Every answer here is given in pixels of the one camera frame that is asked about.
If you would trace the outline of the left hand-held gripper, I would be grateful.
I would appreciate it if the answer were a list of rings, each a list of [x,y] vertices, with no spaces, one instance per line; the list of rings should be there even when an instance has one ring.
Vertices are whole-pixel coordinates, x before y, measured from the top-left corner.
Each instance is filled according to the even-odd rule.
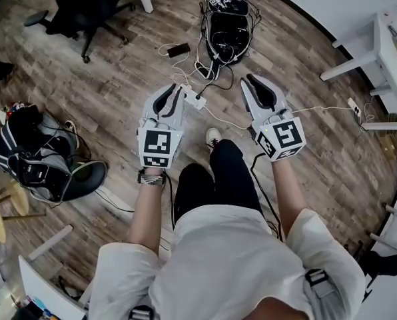
[[[143,167],[169,169],[178,151],[183,138],[181,113],[185,98],[181,86],[176,92],[171,110],[159,116],[175,87],[175,83],[165,85],[145,101],[140,127],[137,129],[139,159]]]

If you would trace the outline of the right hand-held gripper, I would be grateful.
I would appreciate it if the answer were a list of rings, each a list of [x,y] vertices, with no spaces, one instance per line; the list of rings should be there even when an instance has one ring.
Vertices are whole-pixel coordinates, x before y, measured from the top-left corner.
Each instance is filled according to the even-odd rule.
[[[297,155],[306,145],[300,118],[286,107],[261,117],[261,108],[276,111],[276,104],[284,97],[281,89],[252,73],[240,80],[240,86],[246,109],[254,119],[248,130],[255,143],[271,162]]]

